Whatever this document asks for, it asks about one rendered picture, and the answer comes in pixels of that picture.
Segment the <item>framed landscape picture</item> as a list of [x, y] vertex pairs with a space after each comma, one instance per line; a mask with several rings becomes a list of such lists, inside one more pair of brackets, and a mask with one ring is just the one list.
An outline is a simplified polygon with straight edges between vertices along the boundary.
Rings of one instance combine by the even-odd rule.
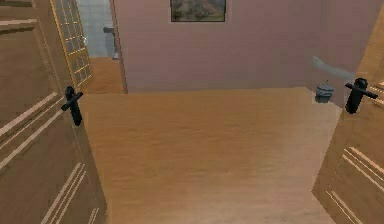
[[172, 22], [224, 22], [226, 0], [170, 0]]

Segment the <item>grey ribbed bin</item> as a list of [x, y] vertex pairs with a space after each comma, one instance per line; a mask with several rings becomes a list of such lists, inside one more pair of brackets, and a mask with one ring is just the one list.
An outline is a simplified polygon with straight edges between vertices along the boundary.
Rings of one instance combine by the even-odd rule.
[[315, 101], [317, 103], [328, 103], [334, 93], [334, 87], [326, 80], [316, 87]]

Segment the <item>glass paned wooden door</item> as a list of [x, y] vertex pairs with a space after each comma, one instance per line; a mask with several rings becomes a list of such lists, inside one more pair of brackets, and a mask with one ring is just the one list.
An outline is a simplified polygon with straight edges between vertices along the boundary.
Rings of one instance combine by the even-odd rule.
[[70, 76], [77, 88], [91, 77], [86, 38], [76, 0], [50, 0]]

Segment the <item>brown wooden panelled door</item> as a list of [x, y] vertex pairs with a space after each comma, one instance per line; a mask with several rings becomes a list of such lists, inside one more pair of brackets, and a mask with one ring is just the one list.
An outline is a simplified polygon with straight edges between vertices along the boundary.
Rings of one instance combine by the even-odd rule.
[[66, 87], [84, 85], [50, 0], [0, 0], [0, 224], [106, 224], [83, 116], [61, 110]]
[[[313, 194], [335, 224], [384, 224], [384, 0], [329, 0], [325, 12], [316, 65], [341, 80], [343, 99]], [[349, 114], [345, 84], [357, 78], [378, 98]]]

